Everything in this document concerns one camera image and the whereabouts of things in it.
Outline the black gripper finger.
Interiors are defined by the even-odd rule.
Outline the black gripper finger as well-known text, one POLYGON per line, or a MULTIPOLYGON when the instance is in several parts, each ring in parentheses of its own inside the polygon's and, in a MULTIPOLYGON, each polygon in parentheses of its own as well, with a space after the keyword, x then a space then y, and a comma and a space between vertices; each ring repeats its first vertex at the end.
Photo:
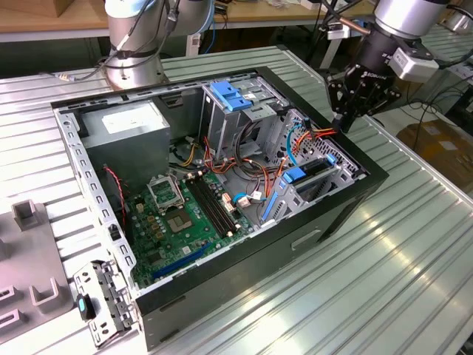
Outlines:
POLYGON ((358 117, 359 77, 346 74, 340 78, 330 76, 327 79, 327 95, 333 111, 333 127, 348 132, 358 117))
POLYGON ((362 84, 347 102, 348 132, 357 118, 374 115, 401 98, 401 92, 396 87, 384 89, 380 84, 376 84, 372 89, 363 92, 366 88, 362 84))

